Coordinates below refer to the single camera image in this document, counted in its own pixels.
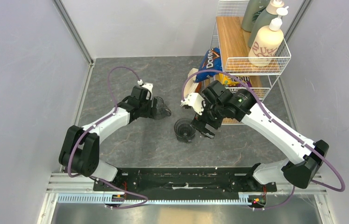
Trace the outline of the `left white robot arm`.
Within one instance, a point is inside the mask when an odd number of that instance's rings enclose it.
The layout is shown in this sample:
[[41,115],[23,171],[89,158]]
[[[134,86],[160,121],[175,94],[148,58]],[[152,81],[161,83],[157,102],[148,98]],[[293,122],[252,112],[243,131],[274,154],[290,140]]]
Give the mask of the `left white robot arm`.
[[122,187],[118,168],[100,159],[100,144],[118,129],[138,118],[153,118],[157,101],[152,95],[153,84],[134,86],[129,96],[108,114],[83,127],[73,125],[67,130],[58,158],[61,165],[85,177],[105,180],[115,191]]

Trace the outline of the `dark transparent coffee dripper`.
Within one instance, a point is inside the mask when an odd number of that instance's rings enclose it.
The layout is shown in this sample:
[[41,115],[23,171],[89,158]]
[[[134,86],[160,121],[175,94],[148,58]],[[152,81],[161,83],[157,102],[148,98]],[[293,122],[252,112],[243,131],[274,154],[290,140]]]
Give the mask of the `dark transparent coffee dripper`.
[[191,143],[195,137],[196,130],[191,126],[191,119],[181,118],[174,125],[174,132],[179,142]]

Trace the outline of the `clear glass carafe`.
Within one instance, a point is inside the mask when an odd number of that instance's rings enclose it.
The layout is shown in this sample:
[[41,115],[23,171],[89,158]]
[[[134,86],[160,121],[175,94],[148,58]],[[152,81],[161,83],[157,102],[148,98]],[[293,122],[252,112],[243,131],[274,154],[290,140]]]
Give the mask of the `clear glass carafe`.
[[164,100],[161,97],[157,98],[157,119],[160,120],[166,117],[170,117],[172,115],[171,110],[169,107],[165,104]]

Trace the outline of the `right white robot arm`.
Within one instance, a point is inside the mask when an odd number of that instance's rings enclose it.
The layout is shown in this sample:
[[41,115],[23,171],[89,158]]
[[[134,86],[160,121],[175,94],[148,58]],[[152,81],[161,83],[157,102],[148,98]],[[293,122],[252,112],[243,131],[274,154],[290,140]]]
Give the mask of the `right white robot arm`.
[[296,132],[257,102],[247,89],[233,93],[219,81],[213,81],[201,94],[190,93],[181,103],[194,109],[191,125],[208,138],[213,139],[214,133],[206,125],[218,129],[223,119],[236,119],[258,131],[284,153],[286,159],[282,161],[256,165],[246,177],[246,185],[252,191],[279,180],[306,189],[329,149],[324,140],[313,141]]

